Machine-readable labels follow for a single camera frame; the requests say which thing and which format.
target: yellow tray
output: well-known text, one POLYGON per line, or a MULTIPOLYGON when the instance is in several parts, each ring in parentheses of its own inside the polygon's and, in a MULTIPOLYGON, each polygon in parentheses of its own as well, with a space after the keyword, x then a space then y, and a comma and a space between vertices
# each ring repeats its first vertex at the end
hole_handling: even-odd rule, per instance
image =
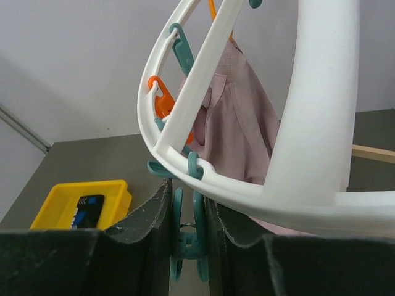
POLYGON ((105 229, 126 217, 131 203, 124 180, 60 183, 47 196, 30 229, 70 229, 78 200, 85 195, 104 195, 96 228, 105 229))

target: pink cloth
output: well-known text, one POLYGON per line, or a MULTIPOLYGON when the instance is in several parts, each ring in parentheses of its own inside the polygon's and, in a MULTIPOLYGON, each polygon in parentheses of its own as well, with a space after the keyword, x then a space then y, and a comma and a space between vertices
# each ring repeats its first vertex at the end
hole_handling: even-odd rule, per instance
MULTIPOLYGON (((263 184, 279 126, 258 77, 237 44, 228 42, 196 117, 190 148, 221 175, 263 184)), ((277 234, 301 233, 252 219, 277 234)))

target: white plastic hanger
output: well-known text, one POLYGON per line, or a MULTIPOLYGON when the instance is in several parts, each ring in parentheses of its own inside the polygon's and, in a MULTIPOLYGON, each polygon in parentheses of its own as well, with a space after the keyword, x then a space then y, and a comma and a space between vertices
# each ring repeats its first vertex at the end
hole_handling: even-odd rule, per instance
POLYGON ((181 0, 169 18, 138 92, 138 122, 150 153, 208 198, 260 220, 319 235, 395 237, 395 192, 340 192, 356 113, 358 0, 299 0, 293 75, 265 184, 218 175, 202 159, 202 179, 188 174, 181 150, 244 2, 223 0, 160 133, 154 123, 157 85, 149 90, 147 81, 160 76, 177 35, 171 24, 183 25, 199 0, 181 0))

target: white plastic frame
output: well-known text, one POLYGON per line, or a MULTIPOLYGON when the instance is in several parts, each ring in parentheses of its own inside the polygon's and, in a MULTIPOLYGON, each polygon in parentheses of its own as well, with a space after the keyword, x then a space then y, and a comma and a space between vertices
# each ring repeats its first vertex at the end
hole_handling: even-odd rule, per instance
POLYGON ((216 174, 202 159, 203 178, 192 178, 180 154, 246 0, 223 0, 162 133, 154 123, 157 84, 149 90, 148 79, 160 76, 174 42, 170 25, 183 25, 199 2, 180 1, 141 78, 138 122, 150 153, 195 190, 266 222, 319 235, 395 237, 395 192, 340 192, 356 112, 359 1, 299 0, 291 86, 263 186, 216 174))

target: hanging clothing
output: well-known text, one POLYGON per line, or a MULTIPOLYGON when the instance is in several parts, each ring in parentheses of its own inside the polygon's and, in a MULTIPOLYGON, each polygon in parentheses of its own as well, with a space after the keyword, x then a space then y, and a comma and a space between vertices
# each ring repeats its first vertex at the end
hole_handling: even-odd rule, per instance
MULTIPOLYGON (((189 147, 218 174, 263 184, 280 123, 253 69, 228 42, 193 126, 189 147)), ((253 218, 277 234, 299 234, 253 218)))

